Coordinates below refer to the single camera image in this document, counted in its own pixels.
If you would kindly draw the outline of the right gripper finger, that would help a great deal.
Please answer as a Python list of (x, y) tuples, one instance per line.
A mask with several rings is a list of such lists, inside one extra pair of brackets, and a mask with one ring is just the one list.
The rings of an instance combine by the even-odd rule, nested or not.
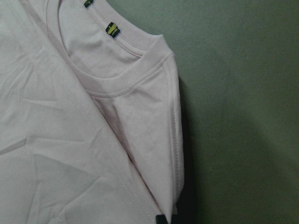
[(164, 214), (156, 215), (156, 224), (168, 224), (166, 216)]

